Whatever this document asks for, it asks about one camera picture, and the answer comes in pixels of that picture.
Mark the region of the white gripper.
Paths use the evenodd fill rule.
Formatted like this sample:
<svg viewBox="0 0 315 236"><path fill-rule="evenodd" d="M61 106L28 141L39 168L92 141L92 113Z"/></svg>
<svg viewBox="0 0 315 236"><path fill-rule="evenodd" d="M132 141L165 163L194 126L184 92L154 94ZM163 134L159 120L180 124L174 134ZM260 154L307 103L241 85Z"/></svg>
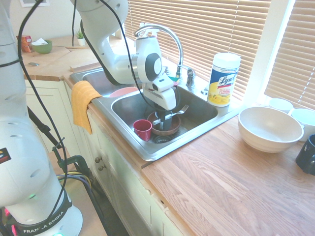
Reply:
<svg viewBox="0 0 315 236"><path fill-rule="evenodd" d="M176 96L175 91L172 88L169 88L165 91L158 92L156 90L149 90L148 88L143 89L144 96L148 99L152 100L154 103L158 104L162 108L166 110L172 110L176 107ZM168 120L172 117L173 112L167 111L165 112L164 120ZM159 128L163 128L163 109L159 109L156 111L155 125Z"/></svg>

